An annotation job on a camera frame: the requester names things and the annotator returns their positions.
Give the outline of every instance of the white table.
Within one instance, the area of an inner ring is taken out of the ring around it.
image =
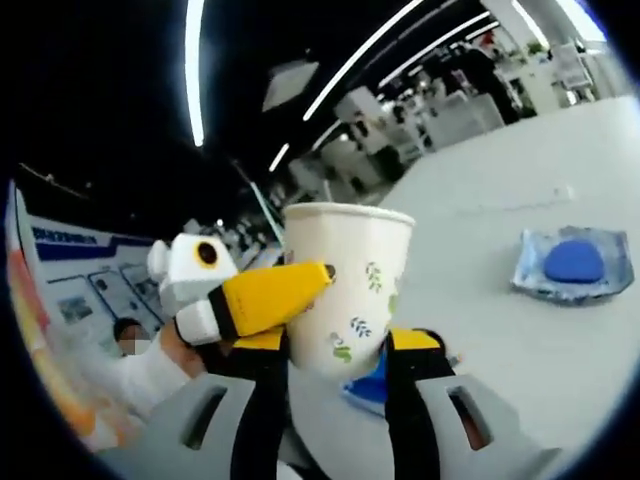
[[[640,281],[608,304],[563,308],[512,292],[509,280],[524,228],[565,225],[626,230],[640,273],[635,99],[536,117],[442,150],[416,163],[381,206],[417,220],[396,323],[439,332],[463,354],[458,373],[514,405],[541,445],[587,446],[638,364]],[[294,424],[326,473],[391,478],[357,467],[370,442],[387,444],[384,422],[354,410],[350,428],[363,447],[345,445],[330,435],[332,409],[343,408],[335,391],[293,377]]]

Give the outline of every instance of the ceiling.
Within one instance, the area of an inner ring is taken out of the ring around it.
[[[302,122],[327,81],[407,1],[205,0],[201,148],[193,145],[185,93],[187,0],[60,0],[38,5],[37,16],[25,11],[16,17],[28,23],[12,98],[20,127],[12,156],[30,169],[16,171],[28,206],[150,236],[175,235],[191,217],[204,224],[234,217],[252,200],[229,159],[261,185],[277,178],[286,169],[270,175],[268,167],[283,143],[291,144],[284,165],[335,121],[331,107],[349,89],[375,88],[399,63],[484,11],[477,0],[458,0],[402,37],[445,3],[425,0]],[[269,71],[298,60],[319,62],[306,89],[262,112]]]

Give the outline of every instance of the white robot part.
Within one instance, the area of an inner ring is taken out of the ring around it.
[[[211,302],[198,300],[176,314],[176,325],[182,339],[193,346],[220,340],[220,329]]]
[[[181,233],[170,249],[166,247],[164,264],[161,253],[162,247],[154,245],[148,264],[150,274],[152,268],[157,274],[160,303],[170,317],[197,300],[206,299],[209,292],[238,274],[229,251],[218,237]]]

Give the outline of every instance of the paper cup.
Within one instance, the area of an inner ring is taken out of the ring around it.
[[[376,367],[415,221],[381,208],[303,203],[284,210],[287,263],[323,262],[333,285],[287,325],[291,360],[335,380]]]

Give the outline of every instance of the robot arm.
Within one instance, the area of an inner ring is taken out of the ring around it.
[[[217,237],[180,234],[148,257],[165,313],[192,346],[235,341],[282,325],[331,284],[331,267],[302,263],[238,273]]]

